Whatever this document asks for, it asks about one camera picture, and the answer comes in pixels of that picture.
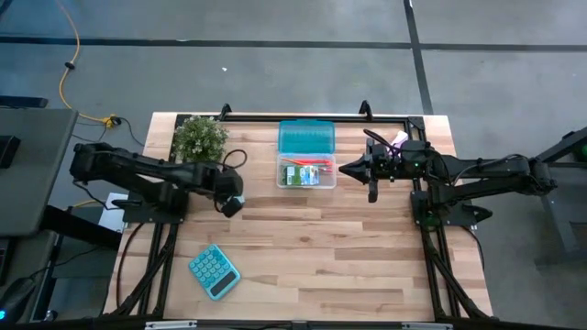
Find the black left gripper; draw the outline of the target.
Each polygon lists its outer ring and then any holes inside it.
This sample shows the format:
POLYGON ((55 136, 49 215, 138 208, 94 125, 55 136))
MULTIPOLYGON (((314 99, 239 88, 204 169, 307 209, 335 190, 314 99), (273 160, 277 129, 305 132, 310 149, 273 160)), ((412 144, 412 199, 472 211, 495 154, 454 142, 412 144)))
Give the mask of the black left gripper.
POLYGON ((242 204, 245 203, 243 188, 241 176, 232 168, 225 168, 216 176, 213 200, 216 205, 224 205, 225 217, 231 218, 242 209, 242 204), (229 203, 232 199, 239 203, 229 203))

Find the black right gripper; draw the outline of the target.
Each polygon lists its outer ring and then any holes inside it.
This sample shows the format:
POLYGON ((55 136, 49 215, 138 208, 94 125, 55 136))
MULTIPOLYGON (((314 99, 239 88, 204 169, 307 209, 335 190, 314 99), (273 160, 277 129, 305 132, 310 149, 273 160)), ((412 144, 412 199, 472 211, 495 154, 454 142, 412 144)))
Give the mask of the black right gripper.
POLYGON ((391 157, 386 151, 383 154, 367 154, 366 160, 359 158, 339 166, 338 169, 342 174, 361 183, 366 183, 368 178, 368 201, 370 203, 375 203, 378 199, 379 180, 394 182, 412 179, 412 175, 408 173, 403 163, 399 159, 391 157))

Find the orange pencil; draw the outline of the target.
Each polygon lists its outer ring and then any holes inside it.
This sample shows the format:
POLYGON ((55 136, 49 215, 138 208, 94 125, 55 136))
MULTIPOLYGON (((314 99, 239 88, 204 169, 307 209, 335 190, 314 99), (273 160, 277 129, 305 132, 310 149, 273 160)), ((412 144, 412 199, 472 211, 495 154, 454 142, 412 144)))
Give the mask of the orange pencil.
MULTIPOLYGON (((290 162, 290 163, 292 163, 292 164, 295 164, 295 163, 293 163, 293 162, 292 162, 292 160, 296 160, 296 159, 287 159, 287 158, 282 158, 282 160, 283 160, 283 161, 290 162)), ((317 167, 318 167, 318 169, 319 169, 320 171, 322 171, 322 172, 332 172, 332 171, 333 171, 333 170, 332 170, 332 166, 329 166, 329 167, 327 167, 327 166, 317 166, 317 167)))

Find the clear pencil box teal lid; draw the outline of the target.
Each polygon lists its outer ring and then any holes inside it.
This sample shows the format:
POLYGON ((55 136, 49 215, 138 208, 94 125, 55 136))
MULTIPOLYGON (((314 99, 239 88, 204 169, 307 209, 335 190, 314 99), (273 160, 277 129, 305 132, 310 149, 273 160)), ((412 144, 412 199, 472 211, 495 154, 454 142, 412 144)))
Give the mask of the clear pencil box teal lid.
POLYGON ((284 120, 279 124, 276 184, 282 189, 333 189, 337 185, 335 125, 322 120, 284 120), (282 168, 292 166, 282 158, 297 160, 331 160, 332 172, 319 171, 317 186, 285 186, 282 168))

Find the teal calculator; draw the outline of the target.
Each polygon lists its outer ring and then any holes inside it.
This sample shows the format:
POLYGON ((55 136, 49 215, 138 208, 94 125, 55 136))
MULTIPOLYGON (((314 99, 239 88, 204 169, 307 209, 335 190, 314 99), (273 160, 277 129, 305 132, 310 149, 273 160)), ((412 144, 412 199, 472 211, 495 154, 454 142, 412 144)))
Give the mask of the teal calculator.
POLYGON ((221 300, 240 281, 235 265, 216 244, 211 244, 188 263, 188 269, 213 301, 221 300))

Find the potted green plant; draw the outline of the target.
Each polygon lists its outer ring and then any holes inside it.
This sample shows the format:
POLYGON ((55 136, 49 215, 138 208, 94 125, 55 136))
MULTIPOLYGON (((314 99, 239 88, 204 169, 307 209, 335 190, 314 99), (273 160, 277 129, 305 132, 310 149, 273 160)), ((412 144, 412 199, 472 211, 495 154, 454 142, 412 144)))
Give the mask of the potted green plant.
POLYGON ((192 115, 175 129, 174 155, 182 161, 220 161, 228 131, 212 116, 192 115))

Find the white box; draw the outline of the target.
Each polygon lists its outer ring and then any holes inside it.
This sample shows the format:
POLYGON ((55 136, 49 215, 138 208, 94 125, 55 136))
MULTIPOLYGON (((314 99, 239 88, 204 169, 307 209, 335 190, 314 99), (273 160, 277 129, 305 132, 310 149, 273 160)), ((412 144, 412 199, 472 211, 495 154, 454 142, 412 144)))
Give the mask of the white box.
POLYGON ((113 201, 125 201, 127 198, 127 194, 111 192, 105 200, 106 208, 103 209, 98 225, 122 233, 127 228, 127 224, 123 221, 125 212, 113 205, 113 201))

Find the silver metal plate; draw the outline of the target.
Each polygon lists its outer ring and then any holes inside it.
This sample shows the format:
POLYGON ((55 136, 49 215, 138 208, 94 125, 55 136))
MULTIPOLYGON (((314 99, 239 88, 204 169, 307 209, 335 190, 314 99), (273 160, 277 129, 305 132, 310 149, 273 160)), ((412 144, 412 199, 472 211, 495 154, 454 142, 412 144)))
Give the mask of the silver metal plate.
POLYGON ((402 330, 453 330, 452 324, 440 324, 440 323, 402 323, 402 330))
POLYGON ((166 320, 146 322, 144 330, 196 330, 196 320, 166 320))

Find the grey desk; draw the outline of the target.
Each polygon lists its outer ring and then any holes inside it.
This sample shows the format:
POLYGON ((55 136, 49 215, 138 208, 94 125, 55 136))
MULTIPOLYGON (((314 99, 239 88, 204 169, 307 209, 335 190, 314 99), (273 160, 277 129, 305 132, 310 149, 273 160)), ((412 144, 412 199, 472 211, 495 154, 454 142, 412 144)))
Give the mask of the grey desk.
POLYGON ((0 237, 39 230, 77 116, 69 109, 0 108, 0 136, 20 140, 11 166, 0 169, 0 237))

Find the grey metal table stand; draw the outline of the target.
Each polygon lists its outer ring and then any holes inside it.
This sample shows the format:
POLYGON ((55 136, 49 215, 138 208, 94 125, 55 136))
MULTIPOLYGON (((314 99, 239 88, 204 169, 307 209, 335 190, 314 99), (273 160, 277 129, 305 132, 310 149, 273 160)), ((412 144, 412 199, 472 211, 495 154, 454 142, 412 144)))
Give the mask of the grey metal table stand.
POLYGON ((518 246, 531 242, 543 270, 587 262, 587 126, 564 135, 529 161, 532 178, 549 189, 539 210, 523 207, 508 218, 504 234, 518 246))

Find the black computer mouse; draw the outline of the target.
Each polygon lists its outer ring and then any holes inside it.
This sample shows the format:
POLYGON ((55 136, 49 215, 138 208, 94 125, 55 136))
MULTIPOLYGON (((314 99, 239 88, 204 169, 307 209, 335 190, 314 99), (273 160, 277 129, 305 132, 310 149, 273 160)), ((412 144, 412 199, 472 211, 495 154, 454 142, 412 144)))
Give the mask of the black computer mouse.
POLYGON ((8 286, 0 297, 0 323, 15 323, 20 319, 35 287, 31 277, 16 279, 8 286))

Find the black device on desk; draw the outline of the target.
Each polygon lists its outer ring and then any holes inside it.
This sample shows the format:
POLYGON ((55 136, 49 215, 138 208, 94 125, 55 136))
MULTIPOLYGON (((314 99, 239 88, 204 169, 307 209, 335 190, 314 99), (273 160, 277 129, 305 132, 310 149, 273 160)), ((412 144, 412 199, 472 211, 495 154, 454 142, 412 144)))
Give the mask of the black device on desk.
POLYGON ((16 136, 0 136, 0 169, 8 169, 17 153, 20 139, 16 136))

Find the black flat bar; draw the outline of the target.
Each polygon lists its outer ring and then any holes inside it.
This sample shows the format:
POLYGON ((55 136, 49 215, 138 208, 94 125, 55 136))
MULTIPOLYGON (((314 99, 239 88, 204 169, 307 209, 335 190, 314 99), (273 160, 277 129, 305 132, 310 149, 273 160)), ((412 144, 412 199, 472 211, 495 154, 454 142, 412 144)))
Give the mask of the black flat bar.
POLYGON ((41 97, 0 95, 0 106, 10 108, 45 108, 49 100, 41 97))

